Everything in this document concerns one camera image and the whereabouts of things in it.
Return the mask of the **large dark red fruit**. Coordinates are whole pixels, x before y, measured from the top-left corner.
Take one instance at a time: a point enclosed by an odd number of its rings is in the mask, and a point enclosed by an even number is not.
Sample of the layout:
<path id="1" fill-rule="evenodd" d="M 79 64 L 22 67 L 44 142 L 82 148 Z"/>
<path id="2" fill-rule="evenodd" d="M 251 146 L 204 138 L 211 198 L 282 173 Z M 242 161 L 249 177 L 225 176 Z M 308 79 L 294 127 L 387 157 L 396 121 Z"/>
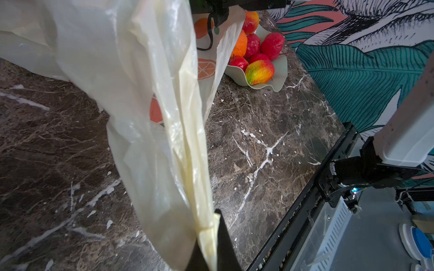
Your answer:
<path id="1" fill-rule="evenodd" d="M 262 44 L 260 51 L 266 55 L 269 60 L 274 61 L 278 58 L 285 44 L 285 37 L 277 32 L 268 34 Z"/>

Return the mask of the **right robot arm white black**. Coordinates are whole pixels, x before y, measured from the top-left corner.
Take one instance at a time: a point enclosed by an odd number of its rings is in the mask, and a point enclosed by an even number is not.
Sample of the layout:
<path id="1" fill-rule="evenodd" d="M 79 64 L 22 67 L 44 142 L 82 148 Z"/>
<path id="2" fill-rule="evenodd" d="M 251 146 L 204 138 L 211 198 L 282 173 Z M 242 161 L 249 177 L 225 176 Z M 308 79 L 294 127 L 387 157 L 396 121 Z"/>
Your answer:
<path id="1" fill-rule="evenodd" d="M 225 27 L 257 30 L 259 10 L 279 20 L 300 61 L 335 112 L 366 140 L 335 162 L 346 186 L 382 188 L 431 171 L 434 151 L 432 1 L 191 1 L 197 38 Z"/>

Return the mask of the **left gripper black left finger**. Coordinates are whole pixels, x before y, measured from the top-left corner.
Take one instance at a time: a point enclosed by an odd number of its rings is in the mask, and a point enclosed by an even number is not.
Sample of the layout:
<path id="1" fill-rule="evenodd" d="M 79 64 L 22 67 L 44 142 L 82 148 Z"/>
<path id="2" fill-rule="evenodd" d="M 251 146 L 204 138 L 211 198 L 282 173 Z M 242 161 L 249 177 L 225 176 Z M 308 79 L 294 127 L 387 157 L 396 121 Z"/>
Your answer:
<path id="1" fill-rule="evenodd" d="M 208 271 L 208 265 L 203 258 L 198 242 L 195 242 L 191 258 L 188 262 L 185 271 Z"/>

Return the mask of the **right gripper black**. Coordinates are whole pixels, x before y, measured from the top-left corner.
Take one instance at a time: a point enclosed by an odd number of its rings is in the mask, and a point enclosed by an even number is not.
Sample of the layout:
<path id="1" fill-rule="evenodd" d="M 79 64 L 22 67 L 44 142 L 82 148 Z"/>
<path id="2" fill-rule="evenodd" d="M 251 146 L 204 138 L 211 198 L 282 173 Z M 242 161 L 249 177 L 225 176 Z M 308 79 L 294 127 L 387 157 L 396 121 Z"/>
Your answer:
<path id="1" fill-rule="evenodd" d="M 284 8 L 290 0 L 190 0 L 192 14 L 210 14 L 215 26 L 223 24 L 229 16 L 229 8 L 239 6 L 247 11 Z"/>

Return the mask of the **translucent plastic fruit bag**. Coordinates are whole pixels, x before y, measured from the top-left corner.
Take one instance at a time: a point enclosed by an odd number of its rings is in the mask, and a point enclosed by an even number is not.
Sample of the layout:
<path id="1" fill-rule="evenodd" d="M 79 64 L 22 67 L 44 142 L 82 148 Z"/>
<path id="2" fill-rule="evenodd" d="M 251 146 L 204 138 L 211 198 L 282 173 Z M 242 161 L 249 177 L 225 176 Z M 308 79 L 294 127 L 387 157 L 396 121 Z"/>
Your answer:
<path id="1" fill-rule="evenodd" d="M 212 45 L 197 20 L 189 1 L 2 1 L 1 58 L 94 99 L 156 252 L 184 271 L 198 242 L 217 271 L 205 123 L 240 32 Z"/>

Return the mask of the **red yellow peach fruit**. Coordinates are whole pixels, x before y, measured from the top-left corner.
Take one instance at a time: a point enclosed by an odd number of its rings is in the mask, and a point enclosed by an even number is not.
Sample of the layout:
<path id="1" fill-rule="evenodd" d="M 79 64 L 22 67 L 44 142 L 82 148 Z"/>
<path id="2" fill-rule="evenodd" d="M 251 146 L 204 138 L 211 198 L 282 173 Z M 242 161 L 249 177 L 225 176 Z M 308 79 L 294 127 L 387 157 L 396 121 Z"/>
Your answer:
<path id="1" fill-rule="evenodd" d="M 245 21 L 243 31 L 246 35 L 255 33 L 259 26 L 259 15 L 256 11 L 245 11 Z"/>

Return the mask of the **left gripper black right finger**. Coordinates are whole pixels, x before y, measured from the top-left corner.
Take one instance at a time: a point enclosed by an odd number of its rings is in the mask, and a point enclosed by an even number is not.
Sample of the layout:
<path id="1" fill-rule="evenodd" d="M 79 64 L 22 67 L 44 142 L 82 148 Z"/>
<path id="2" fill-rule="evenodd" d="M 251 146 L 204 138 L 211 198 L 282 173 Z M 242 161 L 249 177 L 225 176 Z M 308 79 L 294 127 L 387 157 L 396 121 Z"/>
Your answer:
<path id="1" fill-rule="evenodd" d="M 242 271 L 235 254 L 223 214 L 220 209 L 216 209 L 215 214 L 220 215 L 218 229 L 217 269 L 218 271 Z"/>

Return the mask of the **orange fruit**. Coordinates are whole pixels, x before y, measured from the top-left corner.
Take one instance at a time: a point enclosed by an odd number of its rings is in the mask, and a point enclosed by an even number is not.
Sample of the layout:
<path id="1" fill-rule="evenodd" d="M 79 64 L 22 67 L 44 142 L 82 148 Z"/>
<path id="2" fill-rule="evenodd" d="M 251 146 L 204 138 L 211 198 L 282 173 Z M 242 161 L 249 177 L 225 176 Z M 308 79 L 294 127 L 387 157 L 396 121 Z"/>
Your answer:
<path id="1" fill-rule="evenodd" d="M 237 43 L 232 51 L 231 59 L 233 59 L 236 56 L 244 57 L 246 54 L 247 45 L 248 45 L 248 38 L 244 30 L 242 30 L 238 37 Z"/>

